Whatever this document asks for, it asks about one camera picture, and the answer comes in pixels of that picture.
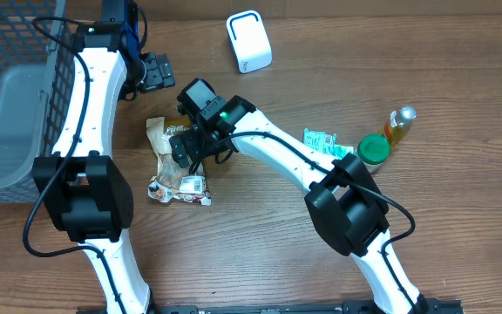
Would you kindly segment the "brown snack bag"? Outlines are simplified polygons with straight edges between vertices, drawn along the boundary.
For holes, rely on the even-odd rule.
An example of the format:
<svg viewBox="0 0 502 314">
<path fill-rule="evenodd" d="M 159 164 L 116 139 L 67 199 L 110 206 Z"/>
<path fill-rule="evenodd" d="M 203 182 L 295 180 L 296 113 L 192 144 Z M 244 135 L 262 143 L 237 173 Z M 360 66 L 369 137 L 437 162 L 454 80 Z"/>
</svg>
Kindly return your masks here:
<svg viewBox="0 0 502 314">
<path fill-rule="evenodd" d="M 146 120 L 146 135 L 157 157 L 157 174 L 150 180 L 147 194 L 162 203 L 172 200 L 210 206 L 210 191 L 203 166 L 195 174 L 189 174 L 188 167 L 181 167 L 173 158 L 170 139 L 175 135 L 192 130 L 187 117 L 169 119 L 165 117 Z"/>
</svg>

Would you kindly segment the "teal tissue pack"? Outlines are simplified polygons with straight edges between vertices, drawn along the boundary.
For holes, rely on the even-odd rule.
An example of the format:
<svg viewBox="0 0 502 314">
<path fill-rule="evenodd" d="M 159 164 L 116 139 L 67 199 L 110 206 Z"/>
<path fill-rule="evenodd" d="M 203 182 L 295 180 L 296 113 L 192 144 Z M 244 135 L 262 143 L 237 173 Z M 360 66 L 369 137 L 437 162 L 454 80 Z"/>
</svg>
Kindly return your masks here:
<svg viewBox="0 0 502 314">
<path fill-rule="evenodd" d="M 313 131 L 305 128 L 302 142 L 317 152 L 329 154 L 337 159 L 342 159 L 346 154 L 352 154 L 355 148 L 336 143 L 337 134 Z"/>
</svg>

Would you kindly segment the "green lid white jar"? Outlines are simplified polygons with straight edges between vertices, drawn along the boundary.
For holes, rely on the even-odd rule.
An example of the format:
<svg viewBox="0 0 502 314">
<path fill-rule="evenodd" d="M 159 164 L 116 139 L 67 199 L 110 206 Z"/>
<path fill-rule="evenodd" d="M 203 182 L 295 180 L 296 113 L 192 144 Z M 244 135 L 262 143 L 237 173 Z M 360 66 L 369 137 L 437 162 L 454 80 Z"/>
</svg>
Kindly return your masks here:
<svg viewBox="0 0 502 314">
<path fill-rule="evenodd" d="M 370 173 L 375 172 L 390 156 L 390 143 L 380 134 L 366 135 L 356 147 L 356 155 Z"/>
</svg>

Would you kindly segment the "yellow oil bottle silver cap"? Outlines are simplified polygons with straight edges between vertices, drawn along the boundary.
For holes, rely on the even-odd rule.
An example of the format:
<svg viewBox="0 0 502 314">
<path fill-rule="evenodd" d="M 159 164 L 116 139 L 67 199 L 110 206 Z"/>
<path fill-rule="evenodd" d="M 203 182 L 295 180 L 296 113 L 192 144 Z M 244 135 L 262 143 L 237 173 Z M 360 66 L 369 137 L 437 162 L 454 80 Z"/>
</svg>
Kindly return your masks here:
<svg viewBox="0 0 502 314">
<path fill-rule="evenodd" d="M 404 106 L 390 113 L 383 127 L 378 131 L 390 144 L 390 149 L 395 151 L 400 141 L 410 131 L 417 111 L 412 106 Z"/>
</svg>

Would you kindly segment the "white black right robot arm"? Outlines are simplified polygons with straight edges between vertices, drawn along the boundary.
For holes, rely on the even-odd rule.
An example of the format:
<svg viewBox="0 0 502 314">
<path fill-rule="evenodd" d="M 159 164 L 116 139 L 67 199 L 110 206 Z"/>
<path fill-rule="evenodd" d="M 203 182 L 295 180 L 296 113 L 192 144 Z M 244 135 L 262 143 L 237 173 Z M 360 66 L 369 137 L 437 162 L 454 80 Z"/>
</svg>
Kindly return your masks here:
<svg viewBox="0 0 502 314">
<path fill-rule="evenodd" d="M 337 159 L 282 131 L 248 100 L 224 99 L 201 78 L 177 97 L 178 110 L 193 128 L 172 144 L 175 161 L 192 161 L 195 173 L 208 156 L 241 153 L 257 159 L 292 182 L 304 194 L 317 234 L 337 253 L 350 256 L 367 280 L 375 306 L 384 313 L 424 313 L 423 294 L 410 282 L 392 248 L 386 215 L 404 212 L 381 194 L 365 164 L 354 154 Z"/>
</svg>

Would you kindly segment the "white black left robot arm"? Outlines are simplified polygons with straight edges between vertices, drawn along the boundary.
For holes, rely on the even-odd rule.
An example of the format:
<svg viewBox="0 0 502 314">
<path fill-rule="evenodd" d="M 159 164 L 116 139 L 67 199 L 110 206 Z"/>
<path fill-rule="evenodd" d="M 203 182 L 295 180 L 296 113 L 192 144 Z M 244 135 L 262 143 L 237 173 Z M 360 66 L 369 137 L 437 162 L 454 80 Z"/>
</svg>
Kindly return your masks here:
<svg viewBox="0 0 502 314">
<path fill-rule="evenodd" d="M 112 159 L 118 103 L 175 84 L 167 56 L 142 51 L 148 30 L 138 21 L 145 17 L 134 1 L 105 1 L 101 18 L 77 22 L 70 41 L 48 37 L 73 56 L 74 79 L 58 140 L 50 155 L 33 162 L 40 196 L 31 212 L 45 207 L 72 246 L 48 253 L 34 249 L 33 216 L 24 225 L 23 244 L 37 257 L 84 252 L 105 293 L 106 313 L 155 311 L 130 241 L 132 190 Z"/>
</svg>

